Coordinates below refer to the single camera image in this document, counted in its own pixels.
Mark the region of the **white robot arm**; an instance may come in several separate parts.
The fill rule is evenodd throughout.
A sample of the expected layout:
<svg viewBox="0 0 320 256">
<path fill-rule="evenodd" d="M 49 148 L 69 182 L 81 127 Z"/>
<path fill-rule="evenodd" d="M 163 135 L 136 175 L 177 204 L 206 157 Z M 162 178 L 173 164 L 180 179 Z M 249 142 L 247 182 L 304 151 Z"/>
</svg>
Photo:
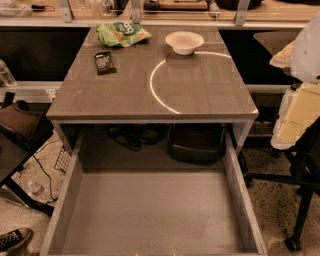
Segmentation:
<svg viewBox="0 0 320 256">
<path fill-rule="evenodd" d="M 287 89 L 282 97 L 271 138 L 273 148 L 286 150 L 320 117 L 320 13 L 270 63 L 288 67 L 300 82 L 297 89 Z"/>
</svg>

